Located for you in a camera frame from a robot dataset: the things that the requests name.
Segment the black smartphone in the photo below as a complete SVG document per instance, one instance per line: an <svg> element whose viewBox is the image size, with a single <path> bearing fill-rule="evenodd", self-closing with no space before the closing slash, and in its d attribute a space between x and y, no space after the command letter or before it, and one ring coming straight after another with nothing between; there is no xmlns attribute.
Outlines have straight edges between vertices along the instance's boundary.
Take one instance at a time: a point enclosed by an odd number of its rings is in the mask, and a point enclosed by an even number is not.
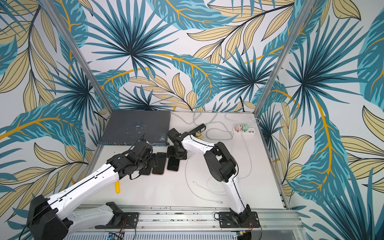
<svg viewBox="0 0 384 240"><path fill-rule="evenodd" d="M140 171L139 171L139 174L140 175L144 175L144 176L149 176L152 172L152 166L151 165L147 165L145 168L142 168Z"/></svg>

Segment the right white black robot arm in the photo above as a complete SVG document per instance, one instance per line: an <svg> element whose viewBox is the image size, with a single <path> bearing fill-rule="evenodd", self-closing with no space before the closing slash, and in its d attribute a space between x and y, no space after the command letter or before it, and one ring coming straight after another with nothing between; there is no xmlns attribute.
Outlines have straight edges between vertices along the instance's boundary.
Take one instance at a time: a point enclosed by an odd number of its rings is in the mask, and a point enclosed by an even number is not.
<svg viewBox="0 0 384 240"><path fill-rule="evenodd" d="M225 193L230 199L233 221L238 225L245 224L249 221L252 211L238 186L238 164L224 143L208 143L196 137L197 133L201 133L205 129L206 125L201 124L184 133L179 133L174 128L169 130L167 135L174 147L172 156L184 160L189 152L202 155L211 176L222 183Z"/></svg>

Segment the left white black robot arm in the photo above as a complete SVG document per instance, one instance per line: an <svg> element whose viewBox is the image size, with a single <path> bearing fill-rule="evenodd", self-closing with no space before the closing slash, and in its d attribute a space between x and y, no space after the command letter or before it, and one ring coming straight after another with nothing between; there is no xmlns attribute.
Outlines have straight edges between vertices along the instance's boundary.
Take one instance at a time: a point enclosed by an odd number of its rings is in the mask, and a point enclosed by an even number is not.
<svg viewBox="0 0 384 240"><path fill-rule="evenodd" d="M151 165L153 147L141 140L116 154L99 169L50 197L39 195L31 203L26 227L35 240L62 240L95 226L119 226L123 212L113 202L78 211L77 207L103 188Z"/></svg>

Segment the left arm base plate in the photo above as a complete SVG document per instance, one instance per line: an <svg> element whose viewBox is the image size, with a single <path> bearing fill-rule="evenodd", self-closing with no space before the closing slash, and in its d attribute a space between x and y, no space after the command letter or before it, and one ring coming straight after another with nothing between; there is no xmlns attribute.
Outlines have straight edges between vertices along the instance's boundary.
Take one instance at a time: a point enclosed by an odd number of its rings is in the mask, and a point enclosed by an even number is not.
<svg viewBox="0 0 384 240"><path fill-rule="evenodd" d="M138 224L140 213L123 212L113 215L113 218L106 225L95 226L96 229L135 229Z"/></svg>

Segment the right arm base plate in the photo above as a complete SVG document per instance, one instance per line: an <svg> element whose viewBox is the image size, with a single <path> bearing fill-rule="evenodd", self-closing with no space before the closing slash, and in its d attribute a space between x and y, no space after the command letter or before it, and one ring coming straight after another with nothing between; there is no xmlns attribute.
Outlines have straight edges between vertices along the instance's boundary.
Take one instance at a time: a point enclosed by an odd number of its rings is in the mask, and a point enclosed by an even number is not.
<svg viewBox="0 0 384 240"><path fill-rule="evenodd" d="M232 212L218 212L215 213L215 219L222 229L251 229L261 226L257 212L250 212L244 219Z"/></svg>

